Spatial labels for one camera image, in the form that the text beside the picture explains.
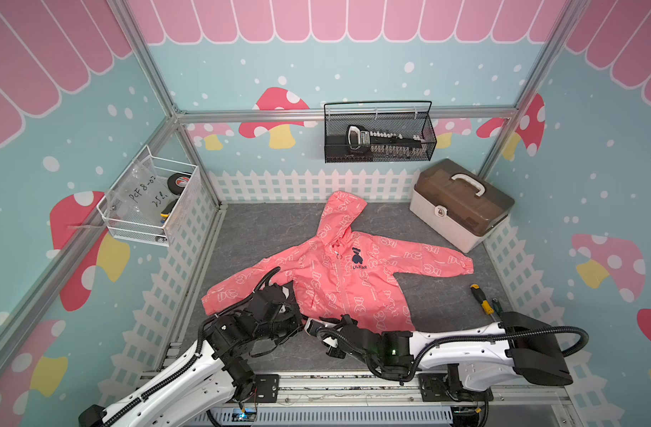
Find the pink child rain jacket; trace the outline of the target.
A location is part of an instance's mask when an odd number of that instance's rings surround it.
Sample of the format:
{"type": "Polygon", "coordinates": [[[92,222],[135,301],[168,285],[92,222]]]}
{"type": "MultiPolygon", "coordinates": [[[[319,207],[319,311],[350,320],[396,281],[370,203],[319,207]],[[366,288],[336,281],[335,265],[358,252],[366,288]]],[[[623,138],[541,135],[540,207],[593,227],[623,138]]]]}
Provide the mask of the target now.
{"type": "Polygon", "coordinates": [[[413,331],[396,274],[471,275],[473,261],[450,248],[353,231],[351,225],[366,205],[364,199],[344,191],[332,194],[313,238],[213,286],[202,298],[206,314],[240,302],[266,273],[278,268],[278,284],[293,285],[300,312],[309,318],[348,315],[375,333],[413,331]]]}

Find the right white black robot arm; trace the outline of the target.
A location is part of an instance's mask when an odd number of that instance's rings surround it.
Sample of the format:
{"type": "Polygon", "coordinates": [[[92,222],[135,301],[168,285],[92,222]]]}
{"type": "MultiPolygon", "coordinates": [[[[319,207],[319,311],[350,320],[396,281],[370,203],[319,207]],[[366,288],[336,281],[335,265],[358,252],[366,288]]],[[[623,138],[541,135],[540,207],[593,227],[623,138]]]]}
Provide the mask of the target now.
{"type": "Polygon", "coordinates": [[[357,359],[382,380],[407,384],[420,373],[447,367],[453,394],[487,391],[519,377],[538,386],[568,386],[573,378],[566,359],[590,339],[579,327],[553,327],[515,311],[485,327],[448,333],[375,333],[350,316],[335,323],[311,318],[305,329],[330,356],[357,359]]]}

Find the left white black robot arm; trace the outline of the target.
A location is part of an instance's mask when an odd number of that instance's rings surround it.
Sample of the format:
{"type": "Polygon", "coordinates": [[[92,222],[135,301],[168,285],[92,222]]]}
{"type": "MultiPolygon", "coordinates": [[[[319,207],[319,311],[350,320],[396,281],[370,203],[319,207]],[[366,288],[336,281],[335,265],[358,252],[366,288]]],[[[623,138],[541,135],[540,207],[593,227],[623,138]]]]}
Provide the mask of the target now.
{"type": "Polygon", "coordinates": [[[204,320],[194,343],[168,368],[108,407],[85,409],[79,425],[180,426],[229,400],[250,400],[255,343],[281,345],[303,327],[291,288],[272,283],[278,272],[273,268],[249,296],[204,320]]]}

